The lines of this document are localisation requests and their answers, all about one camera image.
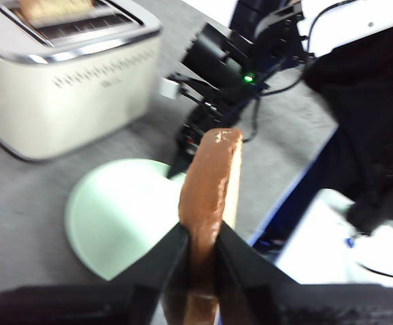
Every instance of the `white plate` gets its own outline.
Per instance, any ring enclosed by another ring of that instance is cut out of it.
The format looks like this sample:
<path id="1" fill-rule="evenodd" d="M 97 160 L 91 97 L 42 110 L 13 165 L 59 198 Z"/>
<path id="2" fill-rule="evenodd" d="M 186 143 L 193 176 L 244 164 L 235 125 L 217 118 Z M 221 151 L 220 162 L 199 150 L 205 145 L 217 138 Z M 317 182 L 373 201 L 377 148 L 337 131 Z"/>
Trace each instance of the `white plate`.
<path id="1" fill-rule="evenodd" d="M 165 177 L 169 166 L 124 159 L 84 176 L 65 212 L 68 240 L 95 274 L 111 280 L 144 256 L 178 222 L 185 174 Z"/>

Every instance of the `black cloth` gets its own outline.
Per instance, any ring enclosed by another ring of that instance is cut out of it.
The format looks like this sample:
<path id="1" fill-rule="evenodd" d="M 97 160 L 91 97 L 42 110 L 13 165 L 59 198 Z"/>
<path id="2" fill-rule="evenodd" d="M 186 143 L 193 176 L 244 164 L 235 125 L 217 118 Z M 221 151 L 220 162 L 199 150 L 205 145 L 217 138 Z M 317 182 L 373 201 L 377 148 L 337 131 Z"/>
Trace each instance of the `black cloth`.
<path id="1" fill-rule="evenodd" d="M 285 240 L 321 188 L 354 201 L 393 188 L 393 28 L 319 58 L 304 76 L 328 102 L 339 128 L 255 243 Z"/>

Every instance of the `cream toaster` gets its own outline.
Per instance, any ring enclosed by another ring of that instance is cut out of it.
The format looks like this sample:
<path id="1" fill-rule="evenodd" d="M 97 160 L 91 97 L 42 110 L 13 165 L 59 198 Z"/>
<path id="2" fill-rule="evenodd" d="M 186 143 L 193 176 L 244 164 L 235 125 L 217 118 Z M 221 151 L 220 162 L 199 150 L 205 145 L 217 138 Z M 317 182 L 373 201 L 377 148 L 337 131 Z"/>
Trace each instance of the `cream toaster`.
<path id="1" fill-rule="evenodd" d="M 53 158 L 147 111 L 159 20 L 130 0 L 29 22 L 0 0 L 0 142 L 27 160 Z"/>

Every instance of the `gray table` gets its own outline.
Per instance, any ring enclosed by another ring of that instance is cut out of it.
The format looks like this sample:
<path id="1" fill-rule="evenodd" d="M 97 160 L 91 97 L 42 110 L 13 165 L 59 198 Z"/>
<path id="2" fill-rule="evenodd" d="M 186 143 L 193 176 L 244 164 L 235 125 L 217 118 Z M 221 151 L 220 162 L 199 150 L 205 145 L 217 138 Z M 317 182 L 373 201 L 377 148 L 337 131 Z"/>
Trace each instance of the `gray table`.
<path id="1" fill-rule="evenodd" d="M 164 23 L 156 76 L 174 70 L 193 34 L 210 21 L 180 0 L 138 0 Z M 297 70 L 279 73 L 273 87 L 287 85 Z M 65 233 L 66 199 L 77 181 L 111 160 L 139 157 L 169 163 L 173 135 L 193 105 L 152 89 L 149 113 L 98 142 L 44 163 L 27 163 L 0 147 L 0 290 L 25 284 L 100 282 L 72 252 Z M 263 100 L 260 133 L 244 147 L 237 231 L 252 235 L 288 184 L 315 156 L 334 123 L 314 93 L 299 85 Z M 240 127 L 250 132 L 250 112 Z"/>

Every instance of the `slice of bread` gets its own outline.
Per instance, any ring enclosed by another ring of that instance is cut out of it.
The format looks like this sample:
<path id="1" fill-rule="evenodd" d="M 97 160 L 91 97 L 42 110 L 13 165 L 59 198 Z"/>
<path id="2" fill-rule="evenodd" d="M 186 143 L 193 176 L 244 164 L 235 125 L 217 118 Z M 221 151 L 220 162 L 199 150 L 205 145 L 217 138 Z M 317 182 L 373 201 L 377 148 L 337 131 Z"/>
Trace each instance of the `slice of bread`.
<path id="1" fill-rule="evenodd" d="M 19 0 L 22 15 L 29 22 L 78 14 L 93 7 L 92 0 Z"/>
<path id="2" fill-rule="evenodd" d="M 242 141 L 237 129 L 207 132 L 181 190 L 179 216 L 190 233 L 191 276 L 184 325 L 214 321 L 214 244 L 222 220 L 235 225 Z"/>

